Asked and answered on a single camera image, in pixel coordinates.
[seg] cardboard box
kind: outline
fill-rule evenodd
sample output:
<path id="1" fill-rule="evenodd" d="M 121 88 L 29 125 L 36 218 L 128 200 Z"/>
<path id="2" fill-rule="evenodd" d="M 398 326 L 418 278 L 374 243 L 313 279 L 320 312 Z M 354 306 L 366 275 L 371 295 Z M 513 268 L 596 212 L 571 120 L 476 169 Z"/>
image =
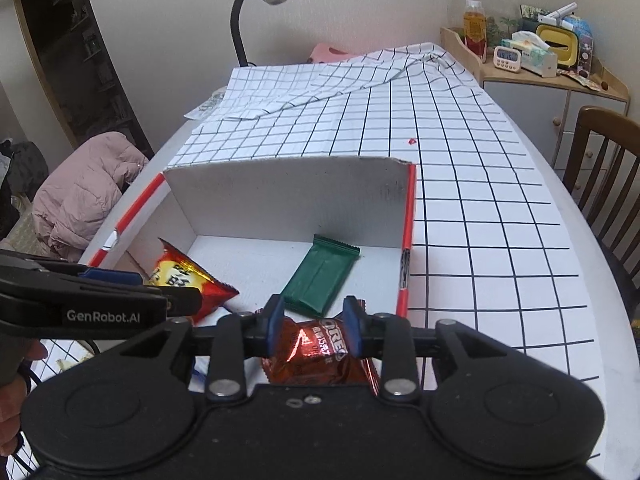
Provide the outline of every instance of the cardboard box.
<path id="1" fill-rule="evenodd" d="M 361 249 L 327 316 L 342 310 L 348 294 L 366 300 L 369 313 L 396 312 L 414 189 L 415 167 L 393 158 L 273 158 L 169 168 L 118 223 L 100 266 L 139 266 L 150 274 L 162 254 L 161 237 L 240 291 L 227 303 L 231 311 L 254 311 L 284 288 L 320 234 Z"/>

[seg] white checkered cloth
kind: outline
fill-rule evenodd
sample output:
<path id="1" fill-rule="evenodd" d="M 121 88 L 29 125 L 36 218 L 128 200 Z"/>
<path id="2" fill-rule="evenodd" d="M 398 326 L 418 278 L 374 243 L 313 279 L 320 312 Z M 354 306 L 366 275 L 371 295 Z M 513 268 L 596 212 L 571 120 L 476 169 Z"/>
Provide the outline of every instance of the white checkered cloth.
<path id="1" fill-rule="evenodd" d="M 604 403 L 590 298 L 561 216 L 507 117 L 452 56 L 425 43 L 235 69 L 169 167 L 321 155 L 417 164 L 414 326 L 457 319 L 585 381 Z M 421 381 L 434 388 L 427 361 Z M 590 460 L 600 470 L 605 439 L 606 427 Z"/>

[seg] label on bottle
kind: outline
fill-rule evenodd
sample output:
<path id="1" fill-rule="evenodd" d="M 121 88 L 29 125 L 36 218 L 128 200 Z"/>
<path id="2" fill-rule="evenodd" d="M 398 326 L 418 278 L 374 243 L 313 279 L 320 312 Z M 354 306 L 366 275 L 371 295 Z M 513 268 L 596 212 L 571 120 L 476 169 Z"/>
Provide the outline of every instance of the label on bottle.
<path id="1" fill-rule="evenodd" d="M 486 39 L 486 18 L 479 12 L 465 13 L 465 36 L 474 43 L 480 43 Z"/>

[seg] door frame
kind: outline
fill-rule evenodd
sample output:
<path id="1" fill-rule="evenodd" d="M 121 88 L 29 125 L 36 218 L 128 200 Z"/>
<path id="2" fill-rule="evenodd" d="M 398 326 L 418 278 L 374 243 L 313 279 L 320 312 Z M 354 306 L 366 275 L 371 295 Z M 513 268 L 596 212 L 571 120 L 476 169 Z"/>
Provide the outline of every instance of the door frame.
<path id="1" fill-rule="evenodd" d="M 60 127 L 62 127 L 66 138 L 71 143 L 73 149 L 76 149 L 78 147 L 78 140 L 76 139 L 71 126 L 67 122 L 62 108 L 60 108 L 60 103 L 56 99 L 56 95 L 53 93 L 53 88 L 47 81 L 47 77 L 45 76 L 42 65 L 40 64 L 40 58 L 38 58 L 38 53 L 36 52 L 36 48 L 33 45 L 31 33 L 29 32 L 29 25 L 27 24 L 27 20 L 24 15 L 24 9 L 22 8 L 22 1 L 14 0 L 14 6 L 15 13 L 18 17 L 18 23 L 20 24 L 20 31 L 22 32 L 22 37 L 24 38 L 24 44 L 27 47 L 27 52 L 29 53 L 29 57 L 31 58 L 33 69 L 36 71 L 36 76 L 40 81 L 40 85 L 42 86 L 47 100 L 49 101 L 49 105 L 51 106 L 56 119 L 60 123 Z"/>

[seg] juice bottle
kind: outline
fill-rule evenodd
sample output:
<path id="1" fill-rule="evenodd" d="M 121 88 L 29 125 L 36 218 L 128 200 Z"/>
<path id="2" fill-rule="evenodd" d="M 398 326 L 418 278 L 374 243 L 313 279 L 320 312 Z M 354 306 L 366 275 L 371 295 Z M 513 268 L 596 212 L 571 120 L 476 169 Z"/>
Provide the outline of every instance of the juice bottle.
<path id="1" fill-rule="evenodd" d="M 464 22 L 465 45 L 484 63 L 486 61 L 486 16 L 481 2 L 466 1 Z"/>

